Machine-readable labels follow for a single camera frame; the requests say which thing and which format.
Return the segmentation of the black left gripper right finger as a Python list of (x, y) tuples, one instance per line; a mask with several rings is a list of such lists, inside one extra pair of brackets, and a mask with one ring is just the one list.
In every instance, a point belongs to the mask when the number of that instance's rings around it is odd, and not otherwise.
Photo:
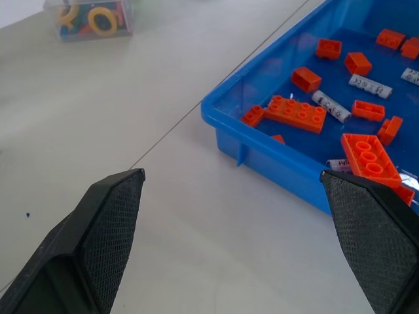
[(418, 312), (418, 215), (388, 186), (321, 172), (344, 257), (375, 313)]

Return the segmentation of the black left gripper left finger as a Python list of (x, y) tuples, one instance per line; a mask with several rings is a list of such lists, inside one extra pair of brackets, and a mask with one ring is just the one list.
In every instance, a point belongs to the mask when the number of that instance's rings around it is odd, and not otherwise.
[(110, 313), (136, 230), (144, 169), (90, 186), (1, 297), (2, 313)]

